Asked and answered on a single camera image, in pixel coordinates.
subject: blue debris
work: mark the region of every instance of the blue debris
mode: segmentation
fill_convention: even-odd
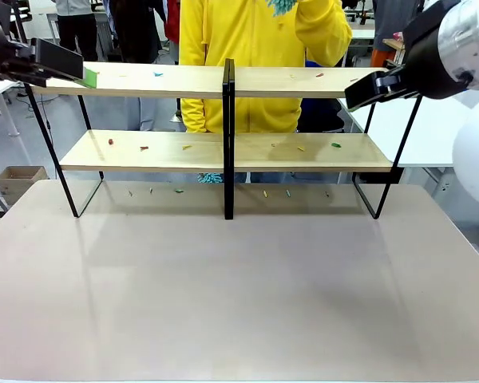
[[[273,14],[273,17],[275,16],[282,16],[283,14],[286,14],[290,10],[293,9],[293,6],[295,6],[297,0],[266,0],[268,2],[268,6],[274,6],[275,7],[275,13]]]
[[[222,176],[219,173],[204,173],[199,175],[201,184],[221,184]]]

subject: wooden box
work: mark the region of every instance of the wooden box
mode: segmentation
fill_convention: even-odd
[[[12,206],[39,180],[49,180],[43,166],[8,166],[0,174],[0,192]]]

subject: yellow hoodie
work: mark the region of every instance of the yellow hoodie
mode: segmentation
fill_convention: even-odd
[[[182,0],[180,64],[305,66],[307,57],[334,66],[351,40],[340,0],[298,0],[273,17],[266,0]],[[294,132],[300,99],[236,99],[237,132]],[[182,100],[188,132],[222,132],[220,100]]]

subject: black metal frame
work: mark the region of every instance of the black metal frame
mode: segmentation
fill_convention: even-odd
[[[236,86],[234,60],[224,65],[222,110],[224,131],[224,218],[234,218],[234,143],[236,134]]]
[[[18,33],[20,35],[20,38],[22,42],[27,43],[22,20],[21,18],[18,17],[19,15],[18,1],[12,0],[11,5],[13,7],[14,14],[16,14],[16,18],[18,20]],[[35,99],[34,92],[32,91],[32,88],[30,87],[30,85],[28,84],[25,84],[25,91],[26,91],[26,95],[29,98],[30,104],[32,105],[35,118],[38,121],[39,128],[41,129],[42,137],[45,140],[49,155],[51,156],[51,159],[53,161],[53,165],[55,165],[55,171],[57,172],[58,178],[60,179],[62,183],[62,188],[64,189],[65,196],[69,202],[69,207],[71,208],[71,212],[73,213],[73,216],[75,218],[80,218],[81,215],[84,213],[85,209],[87,208],[87,206],[89,206],[90,200],[96,194],[97,189],[101,186],[101,183],[103,182],[103,179],[105,178],[105,176],[103,172],[99,172],[99,177],[100,177],[99,182],[90,192],[89,196],[85,199],[83,207],[80,209],[80,211],[77,210],[73,200],[73,196],[71,195],[71,191],[69,190],[69,186],[67,184],[67,181],[65,180],[64,172],[62,171],[62,167],[60,163],[58,162],[57,153],[55,152],[55,148],[53,147],[53,143],[51,141],[51,137],[49,135],[48,129],[46,128],[45,122],[42,119],[41,111],[39,110],[38,102]],[[81,113],[83,114],[83,118],[85,120],[85,125],[87,127],[87,130],[91,130],[92,126],[90,124],[89,115],[87,114],[87,108],[85,107],[85,102],[83,101],[83,96],[78,96],[78,100],[80,101]]]
[[[390,186],[392,184],[396,184],[398,182],[398,165],[399,165],[399,160],[401,159],[401,154],[402,151],[405,148],[406,140],[408,139],[408,135],[410,134],[410,130],[412,129],[412,125],[414,124],[415,117],[417,116],[417,111],[419,106],[421,105],[422,102],[422,96],[418,96],[417,100],[415,101],[414,109],[412,110],[412,113],[410,114],[410,119],[408,120],[408,124],[406,126],[406,130],[402,135],[401,143],[399,145],[398,152],[394,158],[394,162],[392,163],[392,168],[390,169],[390,172],[388,173],[388,180],[385,185],[385,188],[383,189],[382,193],[382,198],[380,199],[380,202],[378,204],[378,207],[376,210],[373,209],[372,205],[370,204],[369,200],[367,199],[366,195],[364,194],[362,187],[360,184],[357,182],[358,178],[358,173],[354,172],[353,173],[353,185],[357,189],[357,192],[359,193],[360,197],[362,198],[362,201],[367,207],[367,210],[369,210],[369,213],[372,215],[374,219],[378,219],[380,215],[382,214],[383,210],[383,205],[385,204],[386,197],[389,194]],[[367,134],[369,132],[369,127],[370,127],[370,122],[373,119],[373,114],[374,114],[374,108],[376,104],[372,104],[370,107],[369,111],[369,117],[367,118],[367,126],[366,130],[364,131],[364,134]]]

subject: zipper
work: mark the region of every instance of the zipper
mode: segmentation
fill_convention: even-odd
[[[251,48],[250,48],[250,63],[249,65],[253,66],[252,60],[252,52],[254,51],[254,33],[255,33],[255,1],[252,0],[252,23],[251,23],[251,33],[250,33],[250,41],[252,41]],[[247,112],[247,133],[250,133],[250,125],[251,125],[251,98],[248,99],[248,112]]]

